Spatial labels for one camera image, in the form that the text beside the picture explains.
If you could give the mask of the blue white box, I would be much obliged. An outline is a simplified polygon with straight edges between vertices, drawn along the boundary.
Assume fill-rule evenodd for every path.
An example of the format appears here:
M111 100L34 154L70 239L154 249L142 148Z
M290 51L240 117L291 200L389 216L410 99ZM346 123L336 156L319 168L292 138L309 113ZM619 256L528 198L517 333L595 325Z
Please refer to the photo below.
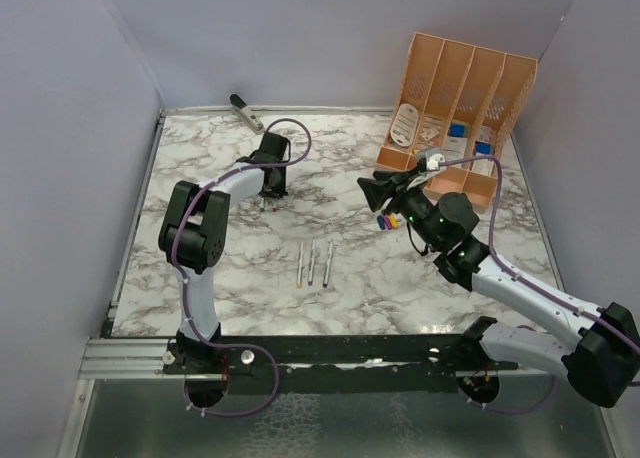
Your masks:
M469 136L469 126L463 123L452 123L449 127L448 135L453 138L467 138Z

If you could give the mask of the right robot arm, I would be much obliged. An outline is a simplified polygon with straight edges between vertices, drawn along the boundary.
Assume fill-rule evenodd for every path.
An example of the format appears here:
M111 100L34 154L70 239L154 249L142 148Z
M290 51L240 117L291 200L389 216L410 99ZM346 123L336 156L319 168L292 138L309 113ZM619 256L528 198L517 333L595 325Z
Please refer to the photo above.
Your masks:
M431 202L414 185L418 172L377 172L358 186L374 212L402 215L436 253L438 272L450 283L507 305L543 333L482 322L478 335L459 345L461 361L481 369L507 361L568 381L587 401L613 407L639 372L639 331L618 303L600 307L553 288L510 264L473 231L479 218L460 192Z

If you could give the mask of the white marker purple end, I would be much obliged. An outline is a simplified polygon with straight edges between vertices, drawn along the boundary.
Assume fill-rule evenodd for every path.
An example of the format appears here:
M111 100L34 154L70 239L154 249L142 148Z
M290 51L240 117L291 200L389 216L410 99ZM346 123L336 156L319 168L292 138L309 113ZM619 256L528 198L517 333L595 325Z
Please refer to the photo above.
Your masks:
M309 286L311 286L314 281L315 261L316 261L316 239L313 238L311 241L308 271L307 271L307 283Z

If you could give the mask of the white marker blue end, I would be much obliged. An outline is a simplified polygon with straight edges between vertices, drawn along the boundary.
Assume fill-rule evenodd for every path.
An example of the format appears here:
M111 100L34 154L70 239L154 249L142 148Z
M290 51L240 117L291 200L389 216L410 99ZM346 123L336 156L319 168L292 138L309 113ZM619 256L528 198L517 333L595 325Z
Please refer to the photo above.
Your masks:
M328 288L329 286L333 253L334 253L334 241L330 240L328 245L324 274L323 274L323 282L322 282L323 288Z

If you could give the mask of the white marker orange end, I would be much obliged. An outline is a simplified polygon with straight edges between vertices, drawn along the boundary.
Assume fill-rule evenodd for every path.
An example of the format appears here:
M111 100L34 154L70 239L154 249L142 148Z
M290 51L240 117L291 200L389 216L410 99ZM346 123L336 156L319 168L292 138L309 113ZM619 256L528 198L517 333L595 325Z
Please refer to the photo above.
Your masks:
M302 288L303 271L304 271L304 242L301 241L299 243L298 259L297 259L297 273L296 273L297 288Z

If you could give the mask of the white oval perforated plate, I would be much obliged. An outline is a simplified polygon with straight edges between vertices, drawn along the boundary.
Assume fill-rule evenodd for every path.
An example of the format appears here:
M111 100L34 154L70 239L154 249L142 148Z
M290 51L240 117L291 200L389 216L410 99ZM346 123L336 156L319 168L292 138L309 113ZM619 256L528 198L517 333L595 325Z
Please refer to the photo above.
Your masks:
M420 114L415 106L402 103L391 123L389 136L391 141L402 148L412 145L418 128Z

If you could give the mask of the peach desk organizer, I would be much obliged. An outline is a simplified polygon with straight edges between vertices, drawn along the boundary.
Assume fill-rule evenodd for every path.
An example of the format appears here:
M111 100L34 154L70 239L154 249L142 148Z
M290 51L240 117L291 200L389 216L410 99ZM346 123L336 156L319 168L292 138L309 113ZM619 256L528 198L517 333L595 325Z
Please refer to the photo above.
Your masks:
M455 166L428 179L425 194L437 199L456 191L468 196L475 211L485 212L497 189L497 169L484 176L470 170L475 155L501 156L533 89L538 62L503 51L451 39L415 33L409 46L392 121L402 103L420 114L413 143L395 145L390 126L375 167L407 171L415 153L436 146ZM467 138L448 135L452 123L469 126Z

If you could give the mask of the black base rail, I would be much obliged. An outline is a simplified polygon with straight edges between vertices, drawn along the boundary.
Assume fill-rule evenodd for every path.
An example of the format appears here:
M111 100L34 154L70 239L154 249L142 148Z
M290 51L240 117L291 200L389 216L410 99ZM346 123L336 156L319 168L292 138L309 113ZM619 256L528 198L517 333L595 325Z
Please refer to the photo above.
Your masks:
M267 395L391 391L453 393L458 379L513 371L490 360L476 334L259 335L217 333L210 346L182 334L162 358L164 374L204 390Z

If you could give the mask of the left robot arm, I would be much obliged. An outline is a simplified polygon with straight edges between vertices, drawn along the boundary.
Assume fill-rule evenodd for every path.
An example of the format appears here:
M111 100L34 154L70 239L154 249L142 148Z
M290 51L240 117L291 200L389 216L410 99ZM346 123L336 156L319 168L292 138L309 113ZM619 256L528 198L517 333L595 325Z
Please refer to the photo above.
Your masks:
M266 132L257 150L218 178L202 184L180 181L173 188L158 245L182 281L177 347L199 372L214 370L221 358L215 343L221 329L214 307L213 267L224 251L229 211L253 196L285 196L290 159L290 140Z

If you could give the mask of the aluminium extrusion rail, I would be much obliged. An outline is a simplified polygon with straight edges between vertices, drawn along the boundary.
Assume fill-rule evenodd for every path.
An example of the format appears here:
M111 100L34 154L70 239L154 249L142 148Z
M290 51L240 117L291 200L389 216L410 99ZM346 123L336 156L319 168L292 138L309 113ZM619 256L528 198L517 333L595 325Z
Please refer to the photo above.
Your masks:
M78 377L84 380L156 379L163 377L162 339L90 339Z

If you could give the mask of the white red card box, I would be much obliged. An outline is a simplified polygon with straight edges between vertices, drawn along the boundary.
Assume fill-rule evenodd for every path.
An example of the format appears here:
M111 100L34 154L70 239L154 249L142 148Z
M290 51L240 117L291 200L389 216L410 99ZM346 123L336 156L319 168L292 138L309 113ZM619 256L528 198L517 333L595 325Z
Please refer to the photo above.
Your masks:
M481 174L484 176L492 176L494 169L494 160L489 155L478 153L475 155L475 160L472 162L470 170L473 173Z

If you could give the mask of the grey stapler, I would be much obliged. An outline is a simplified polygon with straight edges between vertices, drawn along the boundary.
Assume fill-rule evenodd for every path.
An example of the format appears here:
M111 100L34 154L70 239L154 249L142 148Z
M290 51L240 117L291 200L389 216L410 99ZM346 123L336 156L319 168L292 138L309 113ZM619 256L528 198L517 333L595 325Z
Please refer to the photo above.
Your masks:
M238 94L231 94L229 100L232 112L254 133L260 134L264 131L262 121Z

